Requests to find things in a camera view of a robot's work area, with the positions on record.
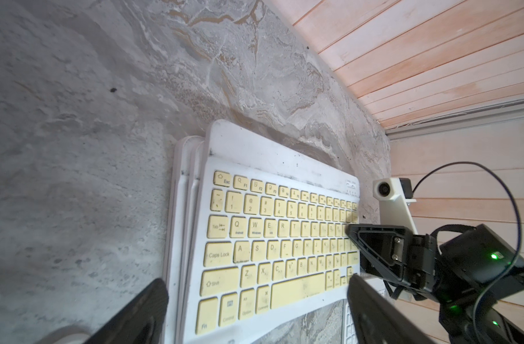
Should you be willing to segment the white key keyboard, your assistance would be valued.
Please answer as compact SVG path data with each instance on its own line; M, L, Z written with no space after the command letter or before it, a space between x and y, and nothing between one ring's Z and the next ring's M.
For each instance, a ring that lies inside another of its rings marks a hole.
M386 290L384 281L378 278L366 279L366 282L373 287L381 296L387 298L388 292ZM350 311L348 300L344 301L344 320L343 320L343 334L342 334L342 343L344 344L358 344L358 338L356 335L356 329L354 321L352 318L352 313Z

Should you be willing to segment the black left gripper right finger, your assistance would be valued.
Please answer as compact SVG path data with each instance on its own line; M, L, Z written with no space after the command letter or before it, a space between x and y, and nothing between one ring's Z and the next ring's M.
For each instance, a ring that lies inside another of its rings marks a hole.
M427 343L422 331L358 275L351 277L347 300L359 343Z

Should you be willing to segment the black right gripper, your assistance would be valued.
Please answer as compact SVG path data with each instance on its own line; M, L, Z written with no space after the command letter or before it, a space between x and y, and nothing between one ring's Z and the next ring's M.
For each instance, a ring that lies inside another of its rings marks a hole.
M362 268L393 285L414 285L408 266L414 233L406 226L349 224L346 235L362 255ZM524 291L524 258L488 226L445 225L456 232L435 255L434 285L414 295L439 303L439 323L451 343L524 343L524 331L495 304Z

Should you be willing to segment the yellow key keyboard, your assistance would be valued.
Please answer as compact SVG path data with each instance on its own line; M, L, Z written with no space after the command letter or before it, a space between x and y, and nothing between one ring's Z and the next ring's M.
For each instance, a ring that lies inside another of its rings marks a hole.
M359 180L227 120L195 165L177 343L250 343L346 296Z

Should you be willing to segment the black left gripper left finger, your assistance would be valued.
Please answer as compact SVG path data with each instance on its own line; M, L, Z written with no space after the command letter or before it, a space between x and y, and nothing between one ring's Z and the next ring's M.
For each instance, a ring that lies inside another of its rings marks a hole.
M163 279L154 279L87 343L158 344L168 302L169 295Z

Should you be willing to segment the pink keyboard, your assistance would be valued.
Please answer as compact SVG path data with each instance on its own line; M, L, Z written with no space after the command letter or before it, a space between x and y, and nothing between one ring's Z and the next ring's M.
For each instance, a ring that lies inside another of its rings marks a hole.
M205 140L199 136L189 136L182 146L178 206L182 220L182 256L180 266L180 286L177 312L175 343L183 343L183 326L187 304L187 275L190 263L190 249L195 224L197 195L200 183L200 165Z
M169 302L161 343L174 343L175 339L180 299L183 234L187 195L189 194L190 160L197 147L203 143L204 138L200 136L187 136L174 147L163 264L163 280L167 286Z

